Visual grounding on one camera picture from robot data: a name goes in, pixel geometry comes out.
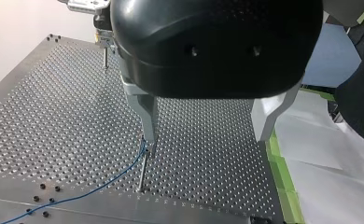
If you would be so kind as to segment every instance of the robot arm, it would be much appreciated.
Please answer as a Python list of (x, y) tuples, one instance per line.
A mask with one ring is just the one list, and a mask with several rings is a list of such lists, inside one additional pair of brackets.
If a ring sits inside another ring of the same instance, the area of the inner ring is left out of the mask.
[(141, 117), (152, 156), (159, 96), (256, 99), (254, 132), (258, 141), (269, 139), (295, 99), (323, 13), (320, 0), (62, 2), (95, 15), (105, 67), (107, 49), (115, 49), (126, 98)]

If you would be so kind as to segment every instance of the metal pin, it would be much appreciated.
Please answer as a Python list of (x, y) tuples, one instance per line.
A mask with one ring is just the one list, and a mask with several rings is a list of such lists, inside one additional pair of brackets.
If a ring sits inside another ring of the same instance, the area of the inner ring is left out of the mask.
[(144, 179), (145, 179), (145, 171), (147, 169), (147, 157), (149, 154), (148, 151), (144, 152), (144, 160), (142, 161), (142, 168), (141, 168), (141, 177), (139, 178), (139, 184), (138, 184), (138, 192), (144, 192)]
[(107, 65), (107, 48), (104, 48), (104, 68), (108, 68)]

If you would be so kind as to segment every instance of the perforated metal plate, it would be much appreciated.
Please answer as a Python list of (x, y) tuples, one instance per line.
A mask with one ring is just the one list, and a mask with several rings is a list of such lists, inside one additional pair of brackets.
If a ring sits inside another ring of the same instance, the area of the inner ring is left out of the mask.
[[(0, 179), (16, 186), (47, 182), (72, 195), (87, 192), (136, 157), (140, 120), (126, 103), (113, 55), (104, 70), (102, 52), (90, 44), (63, 39), (42, 45), (46, 57), (20, 67), (23, 76), (0, 87)], [(249, 101), (160, 99), (159, 107), (160, 136), (145, 196), (282, 223)], [(109, 201), (135, 195), (138, 169), (108, 186)], [(1, 192), (0, 198), (11, 200)]]

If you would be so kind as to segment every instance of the blue wire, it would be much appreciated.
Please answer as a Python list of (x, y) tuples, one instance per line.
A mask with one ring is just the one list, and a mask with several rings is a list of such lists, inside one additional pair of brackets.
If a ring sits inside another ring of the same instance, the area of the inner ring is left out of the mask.
[(112, 179), (110, 179), (107, 183), (105, 183), (104, 185), (102, 185), (101, 187), (93, 190), (93, 191), (90, 191), (88, 193), (85, 193), (83, 195), (80, 195), (80, 196), (77, 196), (77, 197), (74, 197), (74, 198), (69, 198), (69, 199), (64, 199), (64, 200), (61, 200), (61, 201), (58, 201), (58, 202), (55, 202), (55, 203), (47, 203), (47, 204), (44, 204), (44, 205), (41, 205), (39, 207), (37, 207), (36, 209), (33, 209), (27, 213), (24, 213), (22, 214), (21, 216), (19, 217), (15, 217), (15, 218), (12, 218), (11, 220), (9, 221), (5, 221), (5, 222), (2, 222), (1, 224), (7, 224), (7, 223), (10, 223), (12, 221), (16, 221), (22, 217), (25, 217), (25, 216), (28, 216), (30, 214), (32, 214), (34, 211), (37, 211), (39, 209), (42, 209), (44, 207), (49, 207), (49, 206), (52, 206), (52, 205), (56, 205), (58, 203), (67, 203), (67, 202), (71, 202), (71, 201), (74, 201), (74, 200), (77, 200), (77, 199), (81, 199), (81, 198), (84, 198), (86, 196), (89, 196), (91, 194), (93, 194), (94, 192), (100, 190), (100, 189), (103, 189), (104, 187), (108, 186), (110, 183), (112, 183), (113, 181), (117, 180), (118, 178), (120, 178), (122, 175), (126, 174), (129, 170), (131, 170), (135, 165), (136, 163), (138, 162), (139, 158), (141, 158), (142, 154), (144, 154), (146, 150), (146, 141), (144, 138), (142, 138), (142, 141), (141, 141), (141, 146), (140, 146), (140, 152), (138, 154), (138, 156), (135, 158), (133, 164), (131, 164), (127, 169), (125, 169), (123, 172), (121, 172), (119, 175), (113, 177)]

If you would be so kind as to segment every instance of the white surface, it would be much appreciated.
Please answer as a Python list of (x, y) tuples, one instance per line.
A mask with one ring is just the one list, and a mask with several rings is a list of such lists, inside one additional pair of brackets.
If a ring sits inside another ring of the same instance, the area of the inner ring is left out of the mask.
[(364, 224), (364, 181), (287, 160), (307, 224)]
[(364, 139), (327, 114), (325, 99), (300, 91), (275, 124), (280, 152), (307, 224), (364, 223)]
[(92, 15), (57, 0), (0, 1), (0, 80), (50, 33), (93, 42)]

